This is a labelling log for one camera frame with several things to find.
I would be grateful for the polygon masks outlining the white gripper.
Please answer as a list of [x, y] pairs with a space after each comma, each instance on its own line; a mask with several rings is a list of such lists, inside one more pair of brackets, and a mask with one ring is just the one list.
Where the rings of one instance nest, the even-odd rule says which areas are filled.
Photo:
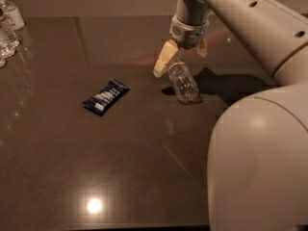
[[172, 39], [165, 42], [158, 60], [156, 61], [153, 74], [156, 78], [162, 77], [167, 68], [176, 61], [179, 47], [184, 49], [195, 48], [197, 54], [205, 58], [207, 56], [207, 41], [205, 39], [209, 21], [201, 25], [189, 25], [181, 22], [176, 16], [171, 19], [169, 35]]

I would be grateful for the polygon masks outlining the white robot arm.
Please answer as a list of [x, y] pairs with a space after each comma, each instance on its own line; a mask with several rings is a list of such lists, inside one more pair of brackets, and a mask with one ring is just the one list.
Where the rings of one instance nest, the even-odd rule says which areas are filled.
[[275, 0], [178, 0], [162, 76], [179, 49], [205, 37], [215, 13], [276, 83], [230, 106], [213, 130], [207, 163], [211, 231], [306, 231], [308, 20]]

